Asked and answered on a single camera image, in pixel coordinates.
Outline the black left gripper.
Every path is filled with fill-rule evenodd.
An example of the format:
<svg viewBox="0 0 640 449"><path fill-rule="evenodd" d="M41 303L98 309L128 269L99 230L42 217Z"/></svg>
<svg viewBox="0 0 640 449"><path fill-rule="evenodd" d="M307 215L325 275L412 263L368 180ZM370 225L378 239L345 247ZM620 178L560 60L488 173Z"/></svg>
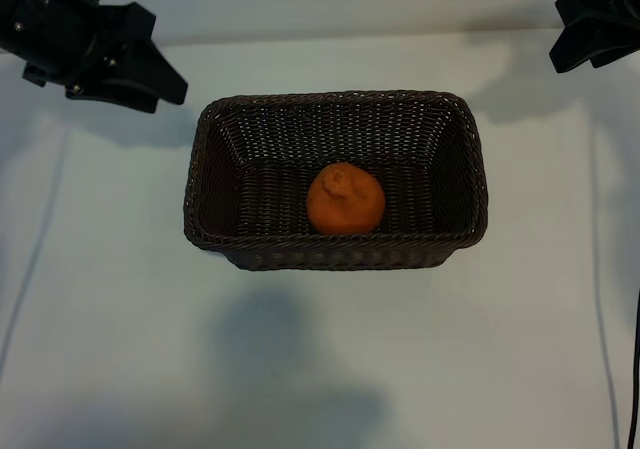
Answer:
<svg viewBox="0 0 640 449"><path fill-rule="evenodd" d="M154 113L160 100L182 105L188 89L151 41L154 24L137 3L1 0L1 49L24 60L22 77L39 87Z"/></svg>

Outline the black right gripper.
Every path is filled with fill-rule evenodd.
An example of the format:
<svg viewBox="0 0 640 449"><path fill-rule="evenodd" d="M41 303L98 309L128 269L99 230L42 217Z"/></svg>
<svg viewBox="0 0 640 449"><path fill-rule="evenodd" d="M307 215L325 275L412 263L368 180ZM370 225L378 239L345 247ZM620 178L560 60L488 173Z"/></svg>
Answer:
<svg viewBox="0 0 640 449"><path fill-rule="evenodd" d="M557 0L555 7L564 25L549 52L557 73L589 59L593 68L600 68L639 51L639 0ZM593 56L598 30L610 43Z"/></svg>

